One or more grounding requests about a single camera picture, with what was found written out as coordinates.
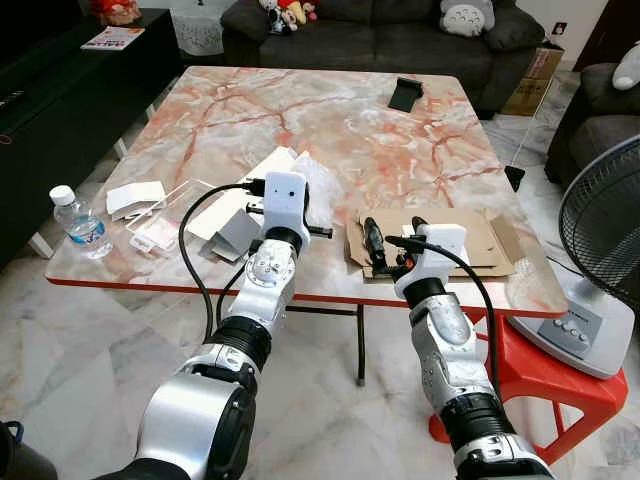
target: red plastic stool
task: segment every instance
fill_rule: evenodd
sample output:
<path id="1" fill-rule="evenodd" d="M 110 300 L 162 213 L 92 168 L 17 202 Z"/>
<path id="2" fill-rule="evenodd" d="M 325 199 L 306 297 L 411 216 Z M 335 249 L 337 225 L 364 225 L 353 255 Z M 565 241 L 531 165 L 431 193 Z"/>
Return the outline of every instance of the red plastic stool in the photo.
<path id="1" fill-rule="evenodd" d="M 470 315 L 470 318 L 477 323 L 482 316 Z M 553 404 L 558 437 L 547 447 L 534 445 L 547 464 L 565 455 L 622 409 L 628 393 L 622 369 L 608 380 L 599 380 L 538 349 L 514 330 L 505 317 L 498 317 L 496 323 L 503 401 L 538 397 Z M 562 419 L 561 403 L 578 408 L 584 414 L 568 429 Z M 429 432 L 435 440 L 449 442 L 442 422 L 435 415 L 429 419 Z"/>

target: red table edge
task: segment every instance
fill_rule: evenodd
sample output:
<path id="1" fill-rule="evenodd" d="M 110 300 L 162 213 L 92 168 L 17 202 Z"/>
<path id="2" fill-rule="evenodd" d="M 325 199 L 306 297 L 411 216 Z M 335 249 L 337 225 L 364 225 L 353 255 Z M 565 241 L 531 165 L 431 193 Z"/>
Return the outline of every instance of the red table edge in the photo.
<path id="1" fill-rule="evenodd" d="M 172 292 L 172 293 L 200 293 L 197 287 L 182 287 L 173 285 L 153 285 L 153 284 L 136 284 L 136 283 L 119 283 L 119 282 L 98 282 L 93 280 L 67 280 L 62 278 L 44 276 L 50 283 L 54 285 L 63 285 L 71 287 L 94 287 L 94 288 L 110 288 L 115 290 L 142 290 L 152 292 Z M 219 295 L 222 293 L 222 289 L 208 288 L 207 291 L 212 295 Z M 238 294 L 238 290 L 229 290 L 228 295 L 235 296 Z M 296 293 L 293 296 L 294 300 L 303 302 L 322 302 L 322 303 L 342 303 L 348 305 L 370 305 L 374 307 L 398 307 L 409 308 L 406 302 L 402 300 L 376 300 L 374 298 L 354 298 L 354 297 L 331 297 L 325 295 L 308 295 L 302 293 Z M 482 314 L 486 313 L 484 307 L 466 307 L 462 306 L 462 309 L 467 314 Z M 496 315 L 517 315 L 532 318 L 560 318 L 567 313 L 562 312 L 531 312 L 528 310 L 510 310 L 510 309 L 495 309 Z"/>

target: gray armchair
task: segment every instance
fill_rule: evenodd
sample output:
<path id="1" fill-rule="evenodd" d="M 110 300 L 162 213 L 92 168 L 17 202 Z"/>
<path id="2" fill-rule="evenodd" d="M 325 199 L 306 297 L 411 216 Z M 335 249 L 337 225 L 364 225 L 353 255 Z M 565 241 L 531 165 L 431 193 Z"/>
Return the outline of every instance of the gray armchair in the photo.
<path id="1" fill-rule="evenodd" d="M 544 29 L 515 0 L 494 0 L 496 25 L 464 38 L 440 30 L 437 0 L 322 0 L 319 20 L 269 35 L 258 0 L 222 16 L 228 65 L 452 75 L 476 111 L 502 109 L 526 71 Z"/>
<path id="2" fill-rule="evenodd" d="M 551 182 L 567 188 L 600 154 L 640 135 L 640 85 L 626 91 L 613 88 L 616 67 L 600 63 L 582 71 L 580 88 L 549 147 L 545 172 Z"/>

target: cable connector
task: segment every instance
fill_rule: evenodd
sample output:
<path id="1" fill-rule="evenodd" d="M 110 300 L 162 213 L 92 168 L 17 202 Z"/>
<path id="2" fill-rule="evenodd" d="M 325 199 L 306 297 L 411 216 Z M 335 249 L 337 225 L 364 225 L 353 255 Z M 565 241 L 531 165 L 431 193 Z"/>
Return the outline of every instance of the cable connector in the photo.
<path id="1" fill-rule="evenodd" d="M 251 178 L 242 184 L 242 188 L 249 190 L 254 197 L 264 197 L 266 181 L 264 178 Z"/>

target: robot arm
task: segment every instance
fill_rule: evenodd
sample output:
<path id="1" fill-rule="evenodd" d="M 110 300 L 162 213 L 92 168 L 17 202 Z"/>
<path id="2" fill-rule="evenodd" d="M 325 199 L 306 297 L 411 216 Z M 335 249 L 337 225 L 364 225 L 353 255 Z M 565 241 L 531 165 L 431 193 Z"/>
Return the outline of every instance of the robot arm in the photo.
<path id="1" fill-rule="evenodd" d="M 415 219 L 414 228 L 417 238 L 460 255 L 464 228 Z M 458 479 L 554 478 L 529 442 L 515 433 L 476 354 L 473 325 L 455 294 L 443 287 L 456 265 L 425 251 L 414 251 L 407 263 L 413 267 L 397 270 L 396 294 L 411 308 L 422 386 L 449 434 Z"/>
<path id="2" fill-rule="evenodd" d="M 300 175 L 267 175 L 265 239 L 247 262 L 244 284 L 222 326 L 151 398 L 135 460 L 98 480 L 234 480 L 242 475 L 260 372 L 293 298 L 296 262 L 309 243 L 309 230 L 330 235 L 307 228 L 305 188 Z M 465 232 L 452 236 L 450 227 L 415 229 L 432 243 L 441 238 L 440 245 L 461 248 Z M 445 241 L 451 238 L 453 245 Z M 458 479 L 553 478 L 515 434 L 476 356 L 471 322 L 443 287 L 453 265 L 423 251 L 407 264 L 411 268 L 401 267 L 394 276 L 396 292 L 411 308 L 424 391 L 451 438 Z"/>

